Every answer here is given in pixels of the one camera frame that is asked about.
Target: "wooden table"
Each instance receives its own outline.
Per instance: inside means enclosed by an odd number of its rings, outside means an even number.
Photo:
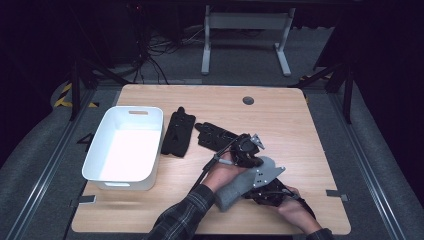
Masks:
[[[250,96],[254,104],[242,99]],[[328,197],[336,190],[303,93],[298,89],[225,86],[126,85],[117,105],[156,106],[170,116],[183,106],[196,122],[210,122],[236,134],[257,133],[265,145],[257,156],[268,156],[287,170],[278,178],[297,187],[323,227],[348,234],[350,224],[341,199]],[[149,191],[106,191],[88,183],[83,195],[96,203],[80,204],[72,223],[76,232],[149,232],[157,217],[182,200],[213,155],[197,143],[193,129],[184,158],[161,155],[154,187]],[[198,234],[296,234],[265,206],[241,199],[222,213],[213,206],[199,225]]]

